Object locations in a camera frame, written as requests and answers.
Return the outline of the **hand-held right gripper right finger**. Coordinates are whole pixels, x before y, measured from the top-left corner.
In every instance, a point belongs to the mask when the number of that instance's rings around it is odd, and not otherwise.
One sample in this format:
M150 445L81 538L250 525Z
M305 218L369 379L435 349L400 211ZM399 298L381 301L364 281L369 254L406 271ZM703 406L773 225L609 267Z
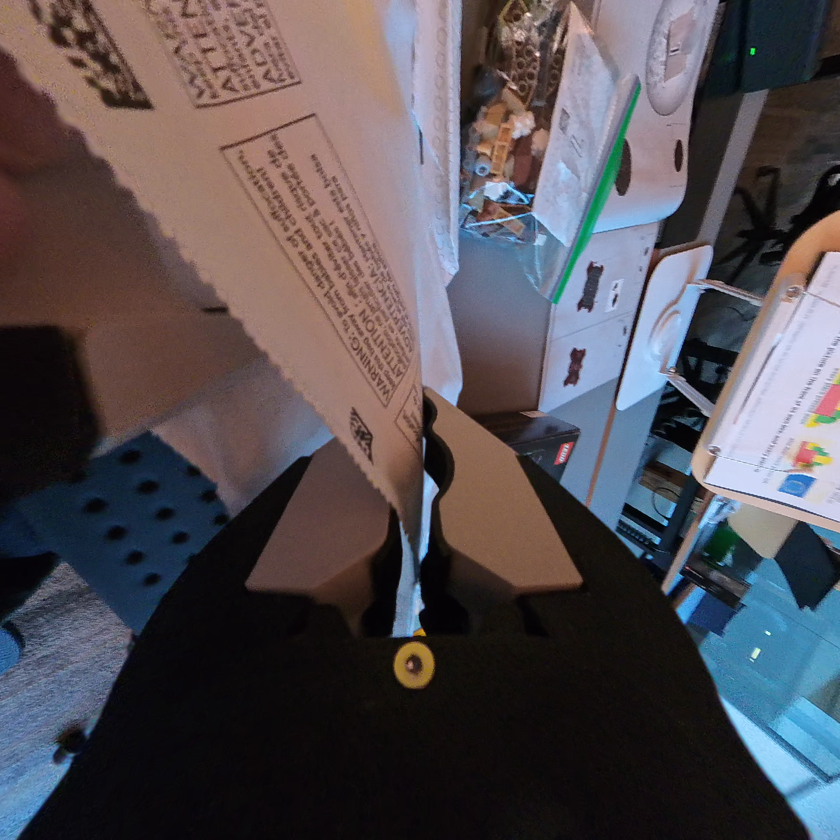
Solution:
M434 483L419 566L425 634L468 635L498 605L583 586L514 450L431 388L424 468Z

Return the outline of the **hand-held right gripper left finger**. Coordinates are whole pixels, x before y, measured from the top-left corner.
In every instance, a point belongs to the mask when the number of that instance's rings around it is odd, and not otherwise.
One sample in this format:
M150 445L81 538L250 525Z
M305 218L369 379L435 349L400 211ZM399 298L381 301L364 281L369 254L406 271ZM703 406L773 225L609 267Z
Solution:
M396 511L333 440L311 457L245 585L334 606L357 634L391 634L402 571Z

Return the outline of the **clear zip bag green seal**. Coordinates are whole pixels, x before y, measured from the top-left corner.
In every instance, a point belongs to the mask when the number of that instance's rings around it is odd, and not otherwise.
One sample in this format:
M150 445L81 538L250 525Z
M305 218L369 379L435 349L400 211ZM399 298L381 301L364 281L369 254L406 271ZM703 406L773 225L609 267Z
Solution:
M595 170L594 190L591 192L585 207L581 227L571 247L563 246L537 219L538 239L535 245L514 245L503 240L486 239L490 242L501 242L512 247L520 260L526 278L541 295L552 303L560 300L575 265L594 234L595 226L602 214L609 193L613 189L627 129L641 93L641 84L638 77L634 74L620 74L614 59L609 55L601 40L596 37L588 18L575 2L569 2L568 16L571 7L576 7L589 24L601 52L614 63L619 76L613 101L611 123L606 132L602 157Z

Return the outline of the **large white paper bag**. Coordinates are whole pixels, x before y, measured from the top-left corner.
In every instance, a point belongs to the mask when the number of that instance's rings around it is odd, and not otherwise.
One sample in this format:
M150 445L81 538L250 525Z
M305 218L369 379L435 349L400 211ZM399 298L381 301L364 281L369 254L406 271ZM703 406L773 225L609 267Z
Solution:
M417 540L463 383L419 127L371 2L3 2L49 91Z

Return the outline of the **instruction booklet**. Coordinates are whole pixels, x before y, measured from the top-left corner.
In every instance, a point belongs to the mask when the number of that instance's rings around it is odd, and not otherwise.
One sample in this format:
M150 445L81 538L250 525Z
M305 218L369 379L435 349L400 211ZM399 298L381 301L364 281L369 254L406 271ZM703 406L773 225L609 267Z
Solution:
M585 15L587 7L575 2ZM617 176L590 243L556 303L539 409L621 374L658 223L686 193L692 103L718 2L594 2L588 18L641 91Z

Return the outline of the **white printed paper packet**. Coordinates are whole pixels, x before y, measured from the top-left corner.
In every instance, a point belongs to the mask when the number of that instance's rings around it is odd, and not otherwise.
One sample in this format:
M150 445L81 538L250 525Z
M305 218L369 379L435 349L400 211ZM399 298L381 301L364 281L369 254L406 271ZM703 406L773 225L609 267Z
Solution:
M571 247L594 190L619 76L576 7L570 8L566 34L532 212L554 238Z

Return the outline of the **pile of small toy bricks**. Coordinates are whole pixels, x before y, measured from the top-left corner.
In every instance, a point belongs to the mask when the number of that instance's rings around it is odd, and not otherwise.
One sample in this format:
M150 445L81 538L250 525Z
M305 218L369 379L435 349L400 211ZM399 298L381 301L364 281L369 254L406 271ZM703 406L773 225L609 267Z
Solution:
M462 111L458 225L535 245L532 212L564 65L569 2L494 2Z

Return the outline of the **black toy set box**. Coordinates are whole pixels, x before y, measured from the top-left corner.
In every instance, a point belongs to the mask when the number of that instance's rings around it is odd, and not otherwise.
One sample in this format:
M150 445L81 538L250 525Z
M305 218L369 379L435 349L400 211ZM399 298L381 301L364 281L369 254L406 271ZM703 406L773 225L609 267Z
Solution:
M477 423L561 482L581 430L541 411L479 415Z

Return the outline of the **white document stand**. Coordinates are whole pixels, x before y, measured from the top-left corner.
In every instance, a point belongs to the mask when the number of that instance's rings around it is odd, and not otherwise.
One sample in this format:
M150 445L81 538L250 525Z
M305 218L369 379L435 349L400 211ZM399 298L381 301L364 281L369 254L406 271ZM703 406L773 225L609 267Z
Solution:
M671 250L659 259L647 282L637 315L616 395L616 409L623 411L660 387L672 385L707 420L690 462L691 474L703 487L719 496L837 532L838 522L713 486L707 483L707 473L718 452L711 445L712 439L733 401L735 391L744 383L751 363L761 361L769 352L774 314L781 305L795 300L802 293L826 252L839 254L839 213L828 215L798 237L782 261L771 287L762 296L707 278L711 252L710 246L703 245ZM752 327L716 398L702 395L697 385L688 383L687 374L680 374L676 369L698 300L708 291L718 291L755 308Z

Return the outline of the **printed instruction sheet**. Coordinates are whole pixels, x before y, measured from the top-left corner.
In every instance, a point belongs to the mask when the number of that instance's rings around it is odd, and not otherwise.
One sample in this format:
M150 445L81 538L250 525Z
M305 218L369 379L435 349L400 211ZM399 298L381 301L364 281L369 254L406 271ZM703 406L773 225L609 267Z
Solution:
M707 483L838 522L839 254L773 316L712 439Z

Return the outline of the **black box with green lights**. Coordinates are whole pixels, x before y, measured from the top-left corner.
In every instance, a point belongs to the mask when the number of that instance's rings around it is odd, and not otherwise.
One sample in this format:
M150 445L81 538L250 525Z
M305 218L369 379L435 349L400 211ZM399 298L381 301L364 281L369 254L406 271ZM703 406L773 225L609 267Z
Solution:
M702 91L708 98L812 79L832 2L727 1Z

